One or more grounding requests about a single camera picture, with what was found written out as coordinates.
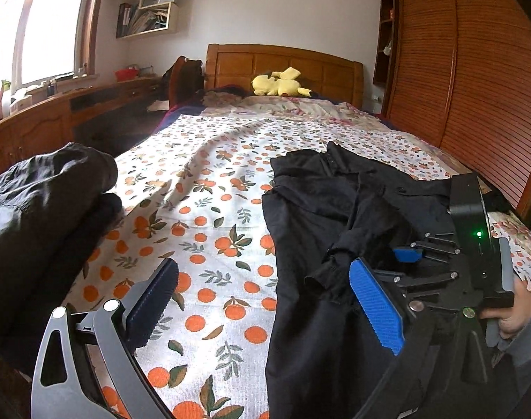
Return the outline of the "person's right hand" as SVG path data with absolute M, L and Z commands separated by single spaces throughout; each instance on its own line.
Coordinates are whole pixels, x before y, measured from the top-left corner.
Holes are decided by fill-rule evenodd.
M 517 275 L 514 276 L 514 305 L 506 308 L 485 308 L 479 317 L 496 320 L 498 334 L 511 339 L 519 334 L 531 320 L 531 292 Z

